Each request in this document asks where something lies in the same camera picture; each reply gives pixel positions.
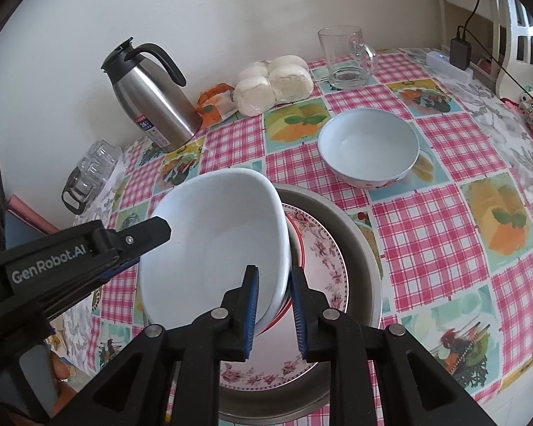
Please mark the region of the person's left hand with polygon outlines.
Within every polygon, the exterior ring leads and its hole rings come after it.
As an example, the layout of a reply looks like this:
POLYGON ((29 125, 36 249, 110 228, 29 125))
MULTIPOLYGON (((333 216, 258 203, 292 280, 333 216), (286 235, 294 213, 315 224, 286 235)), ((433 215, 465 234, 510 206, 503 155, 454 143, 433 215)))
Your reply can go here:
POLYGON ((54 352, 51 352, 52 366, 54 369, 54 376, 60 381, 65 381, 71 377, 72 368, 66 362, 59 358, 54 352))

